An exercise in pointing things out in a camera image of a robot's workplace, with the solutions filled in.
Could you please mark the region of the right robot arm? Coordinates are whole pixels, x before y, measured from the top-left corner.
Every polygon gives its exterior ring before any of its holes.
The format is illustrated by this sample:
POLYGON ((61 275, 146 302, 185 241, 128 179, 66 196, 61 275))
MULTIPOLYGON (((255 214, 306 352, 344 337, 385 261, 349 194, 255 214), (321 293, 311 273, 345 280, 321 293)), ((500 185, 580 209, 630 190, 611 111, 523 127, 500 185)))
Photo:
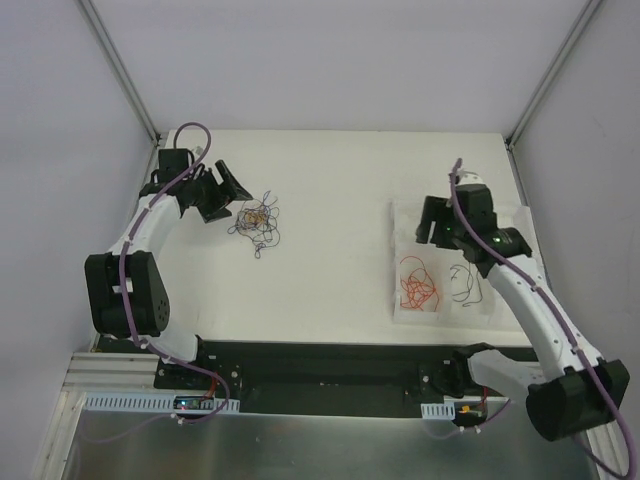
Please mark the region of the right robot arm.
POLYGON ((509 306, 539 363, 529 367, 486 343, 460 347, 434 375, 436 389, 455 398, 482 386, 499 392, 523 404, 548 441, 619 420, 627 368, 605 360, 567 318, 525 237, 499 226, 486 185, 457 185, 450 198, 426 197, 416 241, 461 251, 509 306))

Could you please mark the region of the white compartment tray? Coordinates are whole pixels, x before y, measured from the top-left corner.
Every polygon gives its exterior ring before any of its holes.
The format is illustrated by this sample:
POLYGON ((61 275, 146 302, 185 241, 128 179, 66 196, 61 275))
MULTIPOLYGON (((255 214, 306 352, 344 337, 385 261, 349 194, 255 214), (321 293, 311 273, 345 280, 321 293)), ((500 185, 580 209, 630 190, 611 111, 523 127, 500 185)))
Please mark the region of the white compartment tray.
POLYGON ((418 244, 420 201, 391 204, 396 324, 516 332, 520 329, 502 297, 459 250, 418 244))

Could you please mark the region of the aluminium frame post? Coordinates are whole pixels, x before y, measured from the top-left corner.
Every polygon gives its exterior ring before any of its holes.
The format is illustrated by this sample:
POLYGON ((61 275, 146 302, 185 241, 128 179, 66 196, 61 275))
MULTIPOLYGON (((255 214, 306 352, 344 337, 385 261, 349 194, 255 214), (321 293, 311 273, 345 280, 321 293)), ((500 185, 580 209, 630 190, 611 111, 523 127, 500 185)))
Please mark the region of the aluminium frame post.
POLYGON ((540 108, 546 96, 551 92, 552 87, 558 80, 566 63, 577 49, 581 39, 605 4, 605 0, 588 0, 581 7, 569 31, 536 84, 513 129, 505 137, 505 144, 508 151, 512 151, 519 142, 536 111, 540 108))
POLYGON ((112 39, 95 2, 91 0, 76 0, 81 15, 94 36, 112 75, 118 83, 125 99, 131 107, 134 116, 143 128, 146 136, 154 146, 159 144, 161 133, 157 129, 144 101, 136 88, 133 79, 112 39))

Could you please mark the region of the left aluminium frame post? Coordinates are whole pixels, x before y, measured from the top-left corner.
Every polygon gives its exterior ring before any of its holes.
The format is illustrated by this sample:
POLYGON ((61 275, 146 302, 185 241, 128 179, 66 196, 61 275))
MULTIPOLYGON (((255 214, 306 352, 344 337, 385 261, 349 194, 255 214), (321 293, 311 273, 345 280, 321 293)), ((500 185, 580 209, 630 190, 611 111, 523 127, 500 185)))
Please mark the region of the left aluminium frame post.
POLYGON ((159 144, 161 133, 157 129, 144 101, 136 88, 133 79, 112 39, 95 2, 91 0, 76 0, 81 15, 94 36, 112 75, 118 83, 125 99, 131 107, 134 116, 143 128, 146 136, 154 146, 159 144))

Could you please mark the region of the right aluminium frame post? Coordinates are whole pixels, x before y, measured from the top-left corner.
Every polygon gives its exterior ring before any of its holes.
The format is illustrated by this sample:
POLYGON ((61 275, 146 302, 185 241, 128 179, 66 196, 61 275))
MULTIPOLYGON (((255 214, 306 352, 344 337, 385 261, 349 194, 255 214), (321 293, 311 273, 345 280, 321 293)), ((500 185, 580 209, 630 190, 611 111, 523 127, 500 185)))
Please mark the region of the right aluminium frame post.
POLYGON ((569 31, 536 84, 513 129, 505 137, 505 144, 508 151, 512 151, 519 142, 536 111, 540 108, 546 96, 551 92, 552 87, 558 80, 566 63, 577 49, 581 39, 605 4, 605 0, 588 0, 581 7, 569 31))

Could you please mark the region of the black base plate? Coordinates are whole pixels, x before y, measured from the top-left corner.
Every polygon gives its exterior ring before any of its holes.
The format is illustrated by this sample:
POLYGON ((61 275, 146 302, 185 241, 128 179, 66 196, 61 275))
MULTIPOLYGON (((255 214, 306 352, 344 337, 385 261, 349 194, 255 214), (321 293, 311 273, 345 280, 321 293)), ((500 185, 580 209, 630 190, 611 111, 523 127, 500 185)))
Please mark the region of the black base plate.
POLYGON ((206 391, 210 372, 225 380, 215 398, 230 396, 243 413, 416 418, 420 407, 447 397, 495 391, 465 383, 454 346, 204 341, 197 371, 159 363, 159 390, 206 391))

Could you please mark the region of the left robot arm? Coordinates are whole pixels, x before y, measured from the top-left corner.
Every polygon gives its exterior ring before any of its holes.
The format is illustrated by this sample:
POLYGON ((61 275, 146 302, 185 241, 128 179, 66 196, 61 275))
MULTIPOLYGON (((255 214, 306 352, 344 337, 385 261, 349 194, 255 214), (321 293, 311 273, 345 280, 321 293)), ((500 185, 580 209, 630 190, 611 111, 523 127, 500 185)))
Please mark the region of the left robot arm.
POLYGON ((167 363, 180 360, 177 377, 199 389, 209 382, 212 367, 198 356, 199 337, 171 319, 157 258, 188 209, 211 223, 231 215, 230 203, 252 196, 222 159, 211 169, 190 150, 170 148, 158 160, 125 232, 107 252, 85 260, 90 310, 99 334, 150 348, 167 363))

